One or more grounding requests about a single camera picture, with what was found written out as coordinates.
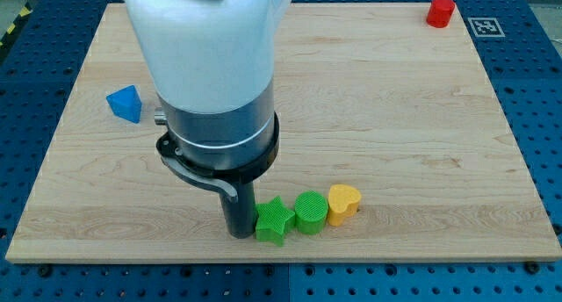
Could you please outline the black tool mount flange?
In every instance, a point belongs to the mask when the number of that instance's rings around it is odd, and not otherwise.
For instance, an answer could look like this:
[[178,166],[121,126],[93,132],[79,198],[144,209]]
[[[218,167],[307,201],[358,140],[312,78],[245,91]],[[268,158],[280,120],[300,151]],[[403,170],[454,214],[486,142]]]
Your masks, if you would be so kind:
[[280,126],[277,114],[273,115],[273,135],[268,147],[255,160],[234,169],[208,169],[182,156],[179,146],[165,133],[155,144],[162,162],[180,179],[208,191],[215,191],[228,202],[238,203],[241,193],[235,188],[252,183],[273,164],[279,148]]

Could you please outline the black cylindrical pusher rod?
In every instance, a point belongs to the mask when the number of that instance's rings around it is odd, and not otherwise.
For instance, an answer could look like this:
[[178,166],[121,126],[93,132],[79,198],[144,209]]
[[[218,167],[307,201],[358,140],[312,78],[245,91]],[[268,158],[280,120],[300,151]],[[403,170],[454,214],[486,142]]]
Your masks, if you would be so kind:
[[235,238],[248,238],[255,232],[256,201],[252,183],[227,183],[220,201],[228,232]]

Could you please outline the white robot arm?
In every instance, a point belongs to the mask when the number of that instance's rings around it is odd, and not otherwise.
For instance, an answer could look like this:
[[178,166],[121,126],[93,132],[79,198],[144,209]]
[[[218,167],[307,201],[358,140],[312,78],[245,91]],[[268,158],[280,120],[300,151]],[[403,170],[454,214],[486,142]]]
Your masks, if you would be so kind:
[[123,0],[166,128],[156,147],[220,195],[228,232],[255,230],[253,182],[274,162],[274,37],[292,0]]

